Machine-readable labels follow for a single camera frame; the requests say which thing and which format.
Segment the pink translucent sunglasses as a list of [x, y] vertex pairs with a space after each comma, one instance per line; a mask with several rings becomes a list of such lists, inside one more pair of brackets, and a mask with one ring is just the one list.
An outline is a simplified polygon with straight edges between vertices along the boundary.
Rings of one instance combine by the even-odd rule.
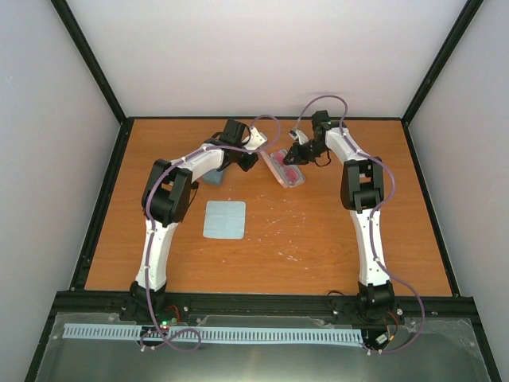
[[278, 176], [288, 186], [297, 186], [303, 181], [303, 175], [297, 166], [286, 166], [282, 160], [286, 156], [286, 150], [278, 150], [270, 154], [270, 159], [274, 163], [274, 167], [278, 172]]

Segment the pink glasses case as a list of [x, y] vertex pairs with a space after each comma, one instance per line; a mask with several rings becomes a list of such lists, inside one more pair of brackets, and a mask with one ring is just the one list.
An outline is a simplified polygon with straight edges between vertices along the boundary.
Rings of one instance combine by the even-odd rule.
[[283, 188], [294, 188], [305, 182], [305, 176], [296, 165], [285, 165], [283, 159], [288, 154], [287, 150], [281, 149], [271, 153], [262, 151], [262, 159], [270, 172]]

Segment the blue grey glasses case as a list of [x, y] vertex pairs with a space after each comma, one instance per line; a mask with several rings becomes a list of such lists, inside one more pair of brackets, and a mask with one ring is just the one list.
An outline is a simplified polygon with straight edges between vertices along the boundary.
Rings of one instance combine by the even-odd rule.
[[203, 175], [202, 180], [204, 183], [209, 185], [222, 185], [224, 177], [224, 171], [210, 170]]

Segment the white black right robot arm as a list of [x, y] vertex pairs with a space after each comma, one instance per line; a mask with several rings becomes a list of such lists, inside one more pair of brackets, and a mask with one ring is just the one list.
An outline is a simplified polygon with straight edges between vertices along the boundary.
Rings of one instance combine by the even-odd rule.
[[283, 163], [316, 163], [322, 154], [334, 154], [340, 160], [340, 200], [350, 212], [359, 251], [356, 310], [361, 320], [374, 322], [394, 306], [394, 288], [387, 274], [380, 232], [380, 209], [385, 200], [382, 161], [361, 149], [345, 123], [331, 120], [327, 111], [315, 112], [311, 122], [312, 138], [298, 127], [290, 131], [293, 144]]

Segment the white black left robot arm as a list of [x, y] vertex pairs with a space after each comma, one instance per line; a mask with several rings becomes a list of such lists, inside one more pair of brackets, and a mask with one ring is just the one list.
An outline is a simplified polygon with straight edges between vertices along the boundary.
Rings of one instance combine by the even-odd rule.
[[229, 119], [221, 132], [191, 153], [172, 161], [154, 162], [142, 194], [146, 222], [143, 255], [130, 286], [138, 312], [146, 319], [157, 320], [164, 314], [171, 243], [192, 203], [191, 193], [198, 180], [231, 164], [247, 172], [258, 161], [257, 150], [266, 143], [267, 137], [256, 127]]

